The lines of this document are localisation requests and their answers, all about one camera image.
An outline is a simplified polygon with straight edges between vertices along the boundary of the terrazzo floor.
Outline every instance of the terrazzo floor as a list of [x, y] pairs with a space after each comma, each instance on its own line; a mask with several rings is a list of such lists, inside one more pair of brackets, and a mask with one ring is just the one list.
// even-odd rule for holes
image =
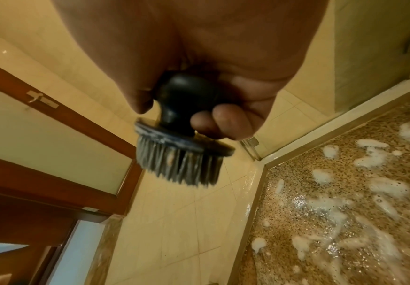
[[236, 284], [410, 284], [410, 103], [269, 170]]

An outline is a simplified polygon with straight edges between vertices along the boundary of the brush bristles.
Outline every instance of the brush bristles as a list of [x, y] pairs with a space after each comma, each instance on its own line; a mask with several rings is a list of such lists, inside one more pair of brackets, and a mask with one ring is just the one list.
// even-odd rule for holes
[[157, 177], [187, 185], [214, 185], [219, 178], [224, 160], [221, 156], [211, 156], [188, 152], [154, 142], [150, 137], [140, 135], [136, 148], [139, 165]]

